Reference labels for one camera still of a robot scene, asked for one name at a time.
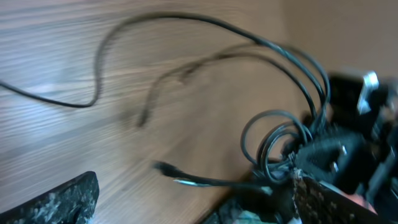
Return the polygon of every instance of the wooden desk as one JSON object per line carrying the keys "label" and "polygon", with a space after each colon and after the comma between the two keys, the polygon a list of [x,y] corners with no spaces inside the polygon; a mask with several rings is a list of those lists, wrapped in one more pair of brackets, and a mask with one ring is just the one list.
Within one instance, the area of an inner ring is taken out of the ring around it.
{"label": "wooden desk", "polygon": [[[278,1],[4,0],[0,78],[53,99],[88,102],[100,40],[121,20],[151,11],[199,12],[287,39]],[[94,107],[64,108],[0,89],[0,212],[93,170],[101,188],[96,223],[191,223],[208,213],[225,189],[178,185],[152,161],[240,178],[249,168],[239,149],[245,122],[262,110],[294,109],[293,85],[258,61],[217,63],[186,86],[171,78],[147,126],[136,122],[159,75],[243,41],[199,22],[148,22],[112,45]],[[264,122],[252,138],[275,124]]]}

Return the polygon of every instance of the black plastic part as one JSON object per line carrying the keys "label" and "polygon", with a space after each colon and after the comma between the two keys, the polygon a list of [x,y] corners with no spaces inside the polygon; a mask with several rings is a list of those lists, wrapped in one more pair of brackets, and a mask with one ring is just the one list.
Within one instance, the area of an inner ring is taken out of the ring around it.
{"label": "black plastic part", "polygon": [[96,174],[92,171],[69,180],[22,205],[0,214],[1,223],[90,222],[100,194]]}
{"label": "black plastic part", "polygon": [[363,87],[360,78],[354,79],[340,73],[331,73],[330,86],[330,105],[333,109],[331,123],[360,132],[366,139],[378,141],[384,124],[380,111],[389,99],[388,87],[380,85],[377,90],[372,91],[366,99],[371,110],[359,114],[357,104]]}
{"label": "black plastic part", "polygon": [[[346,154],[341,152],[343,146]],[[302,147],[295,165],[315,179],[352,194],[361,182],[368,182],[377,167],[377,160],[368,147],[361,134],[334,127]],[[333,162],[337,172],[331,169]]]}
{"label": "black plastic part", "polygon": [[384,162],[381,162],[376,171],[373,173],[370,181],[369,188],[366,192],[366,200],[373,204],[375,196],[379,193],[381,187],[386,183],[392,168],[397,163],[397,155],[394,149],[391,149],[390,154]]}
{"label": "black plastic part", "polygon": [[154,168],[158,169],[166,177],[185,177],[184,173],[180,169],[166,162],[155,162]]}

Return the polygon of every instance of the tangled wires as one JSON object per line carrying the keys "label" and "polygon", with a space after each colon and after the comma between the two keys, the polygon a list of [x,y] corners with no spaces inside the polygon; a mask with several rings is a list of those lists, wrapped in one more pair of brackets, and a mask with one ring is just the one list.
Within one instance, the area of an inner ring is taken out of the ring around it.
{"label": "tangled wires", "polygon": [[[307,143],[312,139],[312,136],[316,135],[319,130],[323,129],[326,123],[326,106],[330,101],[330,85],[328,81],[328,77],[324,69],[319,65],[318,62],[316,62],[314,59],[312,59],[309,55],[306,53],[303,53],[295,48],[292,47],[283,47],[281,45],[277,45],[269,40],[266,40],[262,37],[259,37],[258,35],[251,34],[248,31],[242,30],[238,27],[235,27],[231,24],[228,24],[227,22],[208,17],[208,16],[203,16],[199,14],[190,14],[190,13],[184,13],[184,12],[154,12],[154,13],[148,13],[144,14],[141,16],[137,17],[132,17],[130,19],[126,19],[122,23],[118,24],[116,27],[114,27],[108,35],[102,40],[100,43],[96,55],[95,55],[95,61],[93,65],[93,70],[94,70],[94,77],[95,77],[95,92],[94,92],[94,97],[93,99],[87,103],[87,104],[73,104],[73,103],[65,103],[65,102],[60,102],[60,101],[55,101],[51,100],[48,98],[44,98],[42,96],[38,96],[32,93],[28,93],[24,90],[21,90],[17,87],[14,87],[2,80],[0,80],[0,86],[14,91],[20,95],[24,95],[29,98],[33,98],[35,100],[39,101],[44,101],[47,103],[52,103],[55,105],[60,105],[60,106],[67,106],[67,107],[72,107],[72,108],[87,108],[93,106],[98,99],[100,98],[100,93],[101,93],[101,80],[102,80],[102,68],[103,68],[103,63],[104,63],[104,57],[106,53],[106,47],[109,44],[110,40],[115,38],[116,34],[118,34],[121,30],[123,30],[126,26],[131,26],[137,23],[145,22],[145,21],[152,21],[155,19],[188,19],[188,20],[193,20],[193,21],[202,21],[206,22],[209,24],[216,25],[218,27],[224,28],[228,31],[231,31],[235,34],[238,34],[242,37],[245,37],[249,40],[252,41],[252,44],[261,46],[261,47],[267,47],[268,49],[271,49],[284,58],[286,58],[288,61],[290,61],[292,64],[294,64],[299,70],[301,70],[307,77],[308,79],[314,84],[318,95],[320,97],[321,101],[321,108],[319,111],[319,114],[317,114],[317,111],[315,109],[315,106],[313,104],[313,101],[311,99],[311,96],[309,95],[307,89],[304,87],[304,85],[290,72],[288,71],[285,67],[281,66],[278,64],[276,61],[272,60],[271,58],[262,56],[262,55],[256,55],[256,54],[251,54],[251,53],[228,53],[228,51],[221,52],[219,54],[216,54],[213,57],[209,58],[204,58],[203,60],[199,62],[193,62],[189,63],[188,65],[184,65],[183,67],[177,68],[171,72],[168,72],[164,75],[162,75],[156,82],[154,82],[148,97],[147,97],[147,103],[145,105],[145,108],[141,114],[141,118],[139,120],[139,126],[143,126],[146,121],[148,120],[148,117],[150,115],[150,110],[154,106],[154,101],[157,98],[157,95],[159,94],[159,84],[161,83],[162,80],[167,78],[168,76],[174,74],[175,72],[180,72],[183,71],[183,75],[181,76],[181,80],[184,81],[186,80],[190,74],[192,74],[195,70],[200,68],[202,65],[212,62],[214,60],[221,60],[221,59],[228,59],[228,58],[235,58],[235,57],[246,57],[246,58],[258,58],[259,60],[265,61],[276,68],[278,68],[280,71],[282,71],[284,74],[286,74],[303,92],[305,95],[305,98],[307,99],[308,105],[310,107],[310,112],[312,115],[312,123],[309,127],[304,126],[297,118],[295,118],[292,114],[286,111],[280,111],[280,110],[272,110],[272,111],[264,111],[259,114],[257,114],[255,117],[253,117],[248,124],[244,127],[242,137],[241,137],[241,149],[243,151],[243,154],[246,156],[246,158],[251,161],[261,172],[268,177],[271,181],[275,183],[280,183],[283,182],[284,179],[280,180],[275,178],[270,171],[270,168],[272,169],[280,169],[281,167],[285,167],[289,162],[290,159],[288,157],[284,158],[284,160],[278,164],[268,164],[267,158],[268,155],[273,147],[273,145],[276,143],[276,141],[281,138],[282,136],[285,135],[291,135],[293,138],[296,140],[300,141],[301,143]],[[310,70],[294,55],[297,54],[300,57],[304,58],[307,60],[310,64],[312,64],[319,72],[323,79],[323,84],[325,86],[325,91],[322,89],[322,85],[319,83],[319,81],[315,78],[315,76],[310,72]],[[280,126],[276,127],[270,134],[266,136],[266,138],[263,140],[262,144],[260,145],[259,151],[257,153],[257,159],[253,159],[249,154],[246,149],[246,136],[247,133],[250,129],[250,127],[259,119],[266,117],[266,116],[285,116],[289,119],[292,120],[292,123],[289,124],[281,124]],[[294,125],[297,128],[297,131],[291,131],[289,127],[291,125]]]}

